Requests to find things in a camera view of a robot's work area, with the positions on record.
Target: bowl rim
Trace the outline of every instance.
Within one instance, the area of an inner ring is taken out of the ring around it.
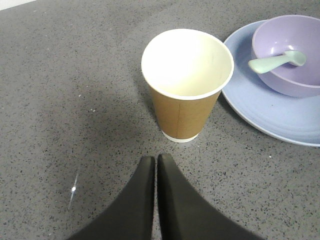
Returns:
[[[292,17],[299,17],[299,18],[306,18],[306,19],[312,19],[312,20],[316,20],[318,22],[320,22],[320,19],[319,18],[316,18],[316,17],[313,17],[313,16],[306,16],[306,15],[299,15],[299,14],[289,14],[289,15],[281,15],[281,16],[276,16],[276,17],[273,17],[273,18],[270,18],[268,20],[266,20],[265,22],[263,22],[254,32],[253,36],[252,36],[252,43],[251,43],[251,47],[252,47],[252,50],[253,50],[253,53],[254,53],[254,56],[256,58],[258,58],[257,54],[256,54],[256,49],[255,49],[255,45],[254,45],[254,42],[255,42],[255,39],[256,39],[256,36],[258,34],[258,32],[260,31],[261,28],[263,28],[266,24],[270,23],[271,21],[274,21],[274,20],[277,20],[277,19],[282,19],[282,18],[292,18]],[[269,71],[269,73],[272,73],[274,76],[286,81],[286,82],[289,82],[289,83],[292,83],[292,84],[295,84],[295,85],[298,85],[298,86],[301,86],[301,87],[308,87],[308,88],[313,88],[313,89],[318,89],[320,88],[320,85],[311,85],[311,84],[305,84],[305,83],[300,83],[300,82],[296,82],[296,81],[293,81],[293,80],[290,80],[286,77],[283,77],[283,76],[280,76],[278,73],[274,72],[274,70],[271,70]]]

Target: spoon handle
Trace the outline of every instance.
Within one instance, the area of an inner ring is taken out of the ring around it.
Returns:
[[[279,67],[282,64],[290,62],[290,57],[286,55],[271,56],[265,58],[257,58],[248,62],[249,67],[257,74],[264,74],[266,72]]]

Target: spoon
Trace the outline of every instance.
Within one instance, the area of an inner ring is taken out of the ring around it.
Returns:
[[[285,51],[283,55],[280,56],[271,56],[250,60],[248,65],[254,72],[258,74],[264,74],[286,63],[301,67],[306,63],[306,60],[306,55],[300,51]]]

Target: cup rim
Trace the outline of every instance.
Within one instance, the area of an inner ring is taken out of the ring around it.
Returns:
[[[170,93],[168,91],[165,91],[163,89],[156,89],[152,82],[150,82],[146,76],[146,74],[144,73],[144,56],[145,56],[145,52],[146,52],[146,49],[148,48],[148,46],[152,43],[152,41],[156,38],[158,38],[160,35],[164,34],[164,33],[168,33],[168,32],[173,32],[173,31],[189,31],[189,32],[196,32],[197,34],[202,34],[204,36],[207,36],[209,38],[211,38],[212,40],[214,40],[215,42],[217,42],[224,50],[225,52],[227,53],[227,55],[229,56],[229,59],[230,59],[230,63],[231,63],[231,70],[230,70],[230,73],[228,75],[228,77],[226,78],[226,80],[223,82],[223,84],[221,84],[219,87],[215,88],[214,90],[211,90],[211,91],[208,91],[206,93],[203,93],[203,94],[200,94],[200,95],[177,95],[177,94],[173,94],[173,93]],[[172,99],[177,99],[177,100],[199,100],[199,99],[204,99],[204,98],[207,98],[209,96],[212,96],[216,93],[218,93],[219,91],[221,91],[227,84],[228,82],[230,81],[232,75],[233,75],[233,72],[234,72],[234,67],[235,67],[235,63],[234,63],[234,58],[230,52],[230,50],[227,48],[227,46],[221,41],[219,40],[218,38],[216,38],[215,36],[209,34],[209,33],[206,33],[206,32],[203,32],[203,31],[199,31],[199,30],[195,30],[195,29],[188,29],[188,28],[175,28],[175,29],[171,29],[171,30],[167,30],[167,31],[164,31],[158,35],[156,35],[148,44],[147,46],[145,47],[144,51],[143,51],[143,54],[142,54],[142,58],[141,58],[141,70],[142,70],[142,74],[144,76],[144,79],[145,81],[148,83],[148,85],[153,88],[155,91],[157,91],[158,93],[164,95],[164,96],[167,96],[169,98],[172,98]]]

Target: cup bottom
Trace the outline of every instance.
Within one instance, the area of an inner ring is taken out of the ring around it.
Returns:
[[[166,134],[164,131],[162,131],[163,135],[166,136],[167,139],[175,142],[175,143],[187,143],[187,142],[190,142],[191,140],[195,139],[199,133],[193,137],[190,137],[190,138],[187,138],[187,139],[178,139],[178,138],[174,138],[172,136],[169,136],[168,134]]]

